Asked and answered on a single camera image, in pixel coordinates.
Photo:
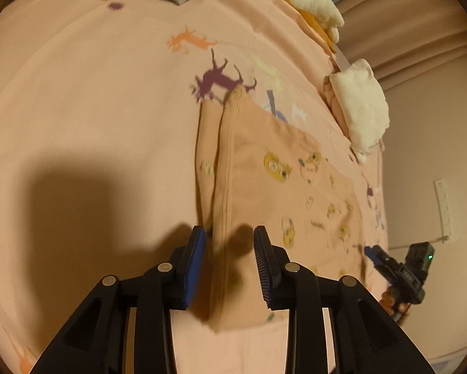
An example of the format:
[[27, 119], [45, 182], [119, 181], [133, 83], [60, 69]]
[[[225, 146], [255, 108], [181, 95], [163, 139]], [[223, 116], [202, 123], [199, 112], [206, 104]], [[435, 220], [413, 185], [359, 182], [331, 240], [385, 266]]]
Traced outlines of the right hand holding gripper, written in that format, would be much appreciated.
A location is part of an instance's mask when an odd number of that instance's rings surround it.
[[407, 303], [398, 303], [392, 296], [393, 288], [389, 286], [385, 292], [382, 293], [380, 305], [396, 322], [400, 323], [403, 318], [407, 316], [410, 307]]

